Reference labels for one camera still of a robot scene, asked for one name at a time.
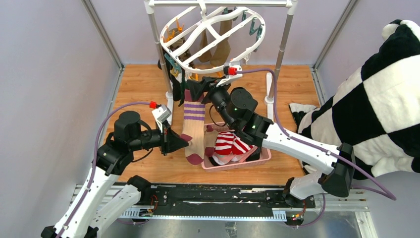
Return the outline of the dark green sock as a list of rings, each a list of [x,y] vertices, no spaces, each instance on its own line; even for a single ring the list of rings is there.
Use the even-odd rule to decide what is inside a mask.
[[[185,71],[179,72],[177,76],[170,73],[170,79],[172,82],[172,92],[174,93],[174,100],[178,101],[178,106],[182,106],[185,102],[185,89],[186,89],[186,80],[185,80]]]

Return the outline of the red white striped sock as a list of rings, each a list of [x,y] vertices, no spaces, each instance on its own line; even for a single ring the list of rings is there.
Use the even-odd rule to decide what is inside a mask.
[[[229,155],[232,152],[232,146],[235,135],[230,132],[219,132],[215,142],[215,153],[219,155]]]
[[[234,155],[243,155],[251,151],[254,147],[254,145],[248,145],[237,137],[233,140],[231,151]]]

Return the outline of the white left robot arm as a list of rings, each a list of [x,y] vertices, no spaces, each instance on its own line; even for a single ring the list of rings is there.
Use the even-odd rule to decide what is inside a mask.
[[[152,198],[151,183],[140,176],[129,179],[123,189],[105,206],[100,204],[108,190],[134,161],[134,152],[159,148],[163,155],[187,147],[188,142],[174,132],[165,106],[152,111],[156,128],[141,120],[135,111],[119,115],[105,144],[97,149],[96,158],[80,192],[64,216],[45,227],[43,238],[99,238],[123,212],[132,205],[148,204]]]

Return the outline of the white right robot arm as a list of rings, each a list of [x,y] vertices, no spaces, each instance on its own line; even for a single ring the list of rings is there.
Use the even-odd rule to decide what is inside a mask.
[[[231,92],[229,86],[217,86],[221,79],[203,77],[201,81],[187,80],[193,101],[212,104],[229,129],[249,145],[291,155],[316,171],[300,178],[288,179],[282,196],[284,203],[295,207],[309,196],[327,193],[348,197],[354,174],[353,147],[339,147],[316,142],[290,132],[273,120],[255,112],[258,102],[243,87]]]

